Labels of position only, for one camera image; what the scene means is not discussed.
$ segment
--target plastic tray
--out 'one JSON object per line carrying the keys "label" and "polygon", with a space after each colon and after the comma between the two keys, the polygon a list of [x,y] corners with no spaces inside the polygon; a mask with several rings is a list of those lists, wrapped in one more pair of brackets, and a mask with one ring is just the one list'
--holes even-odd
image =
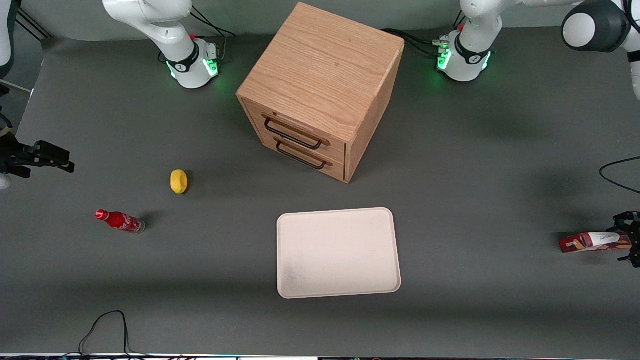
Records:
{"label": "plastic tray", "polygon": [[392,293],[400,284],[389,209],[291,213],[278,219],[283,298]]}

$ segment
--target red bottle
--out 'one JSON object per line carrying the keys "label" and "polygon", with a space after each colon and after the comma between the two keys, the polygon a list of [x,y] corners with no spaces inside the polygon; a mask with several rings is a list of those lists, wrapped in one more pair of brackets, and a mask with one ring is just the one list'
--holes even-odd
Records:
{"label": "red bottle", "polygon": [[106,210],[100,209],[95,212],[95,218],[106,222],[113,229],[126,231],[132,234],[140,234],[146,228],[144,221],[130,217],[129,215],[119,211],[110,213]]}

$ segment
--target drawer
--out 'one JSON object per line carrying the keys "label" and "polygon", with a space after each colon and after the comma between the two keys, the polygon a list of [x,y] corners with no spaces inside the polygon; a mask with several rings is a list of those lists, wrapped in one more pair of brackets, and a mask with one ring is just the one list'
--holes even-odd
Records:
{"label": "drawer", "polygon": [[292,160],[296,160],[310,168],[314,168],[325,175],[344,181],[344,164],[341,162],[326,158],[323,159],[316,154],[312,154],[308,149],[304,149],[288,142],[287,140],[283,141],[277,136],[263,138],[262,144],[273,151],[277,151]]}
{"label": "drawer", "polygon": [[283,142],[294,143],[311,154],[317,153],[326,159],[344,163],[343,142],[330,136],[314,134],[313,129],[294,126],[283,115],[252,101],[245,100],[244,103],[261,138],[275,137]]}

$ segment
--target drawer handle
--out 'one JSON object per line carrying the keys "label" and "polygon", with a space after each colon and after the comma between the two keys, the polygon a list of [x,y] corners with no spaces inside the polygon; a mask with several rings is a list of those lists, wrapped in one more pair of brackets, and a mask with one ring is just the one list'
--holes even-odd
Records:
{"label": "drawer handle", "polygon": [[297,160],[297,161],[299,161],[299,162],[301,162],[301,163],[305,164],[306,166],[308,166],[308,167],[310,167],[310,168],[314,168],[314,169],[316,169],[316,170],[322,170],[322,169],[324,169],[324,166],[326,165],[326,161],[323,161],[323,162],[322,162],[322,164],[320,164],[320,165],[314,165],[314,164],[311,164],[311,163],[310,163],[310,162],[308,162],[307,160],[301,159],[301,158],[299,158],[299,157],[295,156],[294,154],[291,154],[291,153],[289,153],[289,152],[286,152],[286,151],[282,150],[282,149],[280,148],[280,145],[282,145],[282,142],[278,142],[278,143],[276,144],[276,150],[277,150],[280,154],[283,154],[284,156],[287,156],[288,158],[292,158],[293,160]]}
{"label": "drawer handle", "polygon": [[320,145],[322,145],[322,140],[318,140],[318,143],[317,143],[317,144],[315,144],[315,145],[311,145],[311,144],[308,144],[308,143],[306,143],[306,142],[300,141],[300,140],[298,140],[298,139],[294,138],[293,136],[287,135],[287,134],[283,133],[282,131],[279,131],[279,130],[276,130],[276,129],[274,129],[274,128],[270,127],[270,126],[269,126],[269,123],[270,123],[270,122],[271,122],[271,118],[269,118],[269,117],[268,117],[268,118],[267,118],[267,120],[264,122],[264,127],[266,127],[266,128],[267,128],[267,130],[271,131],[271,132],[272,132],[272,133],[274,133],[274,134],[278,134],[278,135],[282,136],[283,138],[285,138],[285,139],[287,139],[287,140],[291,140],[291,141],[293,141],[294,143],[296,143],[296,144],[298,144],[298,145],[304,146],[304,147],[306,147],[307,149],[311,149],[311,150],[318,150],[318,148],[320,147]]}

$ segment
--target wall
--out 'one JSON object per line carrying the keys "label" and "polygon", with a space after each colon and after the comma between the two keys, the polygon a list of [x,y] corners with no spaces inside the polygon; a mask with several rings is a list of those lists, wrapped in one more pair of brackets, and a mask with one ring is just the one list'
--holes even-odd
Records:
{"label": "wall", "polygon": [[[193,0],[215,25],[238,34],[272,34],[298,0]],[[450,24],[460,10],[456,0],[305,0],[329,12],[375,28],[433,29]],[[101,0],[24,0],[22,7],[57,37],[77,40],[130,40],[144,36],[114,21]],[[502,16],[506,27],[558,26],[570,6],[508,9]],[[189,32],[214,33],[193,18],[183,21]]]}

